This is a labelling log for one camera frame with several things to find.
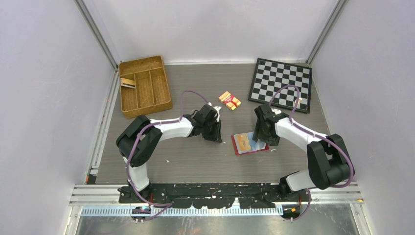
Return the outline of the red leather card holder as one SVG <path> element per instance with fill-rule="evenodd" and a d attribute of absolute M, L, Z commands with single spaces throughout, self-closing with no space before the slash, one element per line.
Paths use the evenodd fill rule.
<path fill-rule="evenodd" d="M 268 144 L 253 140 L 254 132 L 231 135 L 234 152 L 236 155 L 250 154 L 269 150 Z"/>

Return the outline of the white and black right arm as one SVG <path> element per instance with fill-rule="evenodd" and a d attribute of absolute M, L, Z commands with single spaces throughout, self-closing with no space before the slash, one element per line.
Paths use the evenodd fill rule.
<path fill-rule="evenodd" d="M 282 199 L 292 201 L 303 189 L 341 188 L 351 183 L 355 171 L 340 135 L 313 131 L 268 104 L 258 106 L 254 112 L 257 117 L 254 141 L 277 146 L 283 138 L 307 155 L 307 169 L 280 179 L 278 190 Z"/>

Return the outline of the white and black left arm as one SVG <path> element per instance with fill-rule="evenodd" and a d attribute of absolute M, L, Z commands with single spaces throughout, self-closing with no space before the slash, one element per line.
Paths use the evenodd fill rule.
<path fill-rule="evenodd" d="M 115 144 L 127 165 L 128 184 L 131 196 L 139 203 L 150 196 L 150 184 L 146 163 L 158 143 L 173 138 L 188 138 L 201 135 L 207 141 L 221 143 L 221 120 L 219 106 L 205 104 L 192 114 L 174 119 L 149 119 L 145 115 L 136 117 L 117 138 Z"/>

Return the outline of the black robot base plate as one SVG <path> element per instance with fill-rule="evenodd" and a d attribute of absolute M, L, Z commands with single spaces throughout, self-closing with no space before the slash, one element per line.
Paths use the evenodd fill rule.
<path fill-rule="evenodd" d="M 149 201 L 163 208 L 228 209 L 238 203 L 242 209 L 272 208 L 276 202 L 305 206 L 308 195 L 299 191 L 284 195 L 277 184 L 271 183 L 153 183 L 135 193 L 131 185 L 118 188 L 119 202 Z"/>

